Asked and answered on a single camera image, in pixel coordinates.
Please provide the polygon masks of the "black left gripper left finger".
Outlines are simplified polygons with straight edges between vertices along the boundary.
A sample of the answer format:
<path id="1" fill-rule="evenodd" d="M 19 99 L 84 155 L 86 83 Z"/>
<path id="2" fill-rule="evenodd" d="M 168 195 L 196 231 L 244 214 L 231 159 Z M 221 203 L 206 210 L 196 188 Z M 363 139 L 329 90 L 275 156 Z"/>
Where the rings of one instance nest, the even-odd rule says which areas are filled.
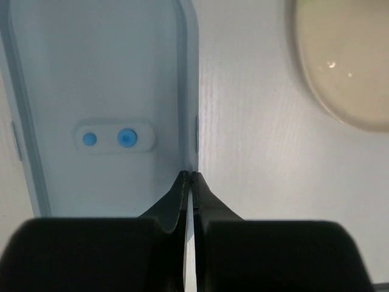
<path id="1" fill-rule="evenodd" d="M 137 218 L 36 218 L 1 256 L 2 291 L 183 291 L 188 172 Z"/>

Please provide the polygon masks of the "blue lunch box lid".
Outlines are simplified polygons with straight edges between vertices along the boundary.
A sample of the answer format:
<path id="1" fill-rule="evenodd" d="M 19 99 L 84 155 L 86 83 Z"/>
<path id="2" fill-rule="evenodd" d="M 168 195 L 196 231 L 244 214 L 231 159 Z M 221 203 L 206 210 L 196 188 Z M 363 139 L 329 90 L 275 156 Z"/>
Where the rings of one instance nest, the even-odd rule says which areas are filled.
<path id="1" fill-rule="evenodd" d="M 2 1 L 1 72 L 34 218 L 137 218 L 198 167 L 191 1 Z"/>

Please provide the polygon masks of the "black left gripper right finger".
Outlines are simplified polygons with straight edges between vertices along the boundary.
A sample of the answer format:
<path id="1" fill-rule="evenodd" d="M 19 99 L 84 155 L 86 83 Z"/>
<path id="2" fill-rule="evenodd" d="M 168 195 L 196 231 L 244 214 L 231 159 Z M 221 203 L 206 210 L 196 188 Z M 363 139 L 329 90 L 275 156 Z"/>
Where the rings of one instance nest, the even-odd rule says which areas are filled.
<path id="1" fill-rule="evenodd" d="M 359 250 L 338 223 L 244 220 L 192 176 L 199 291 L 373 291 Z"/>

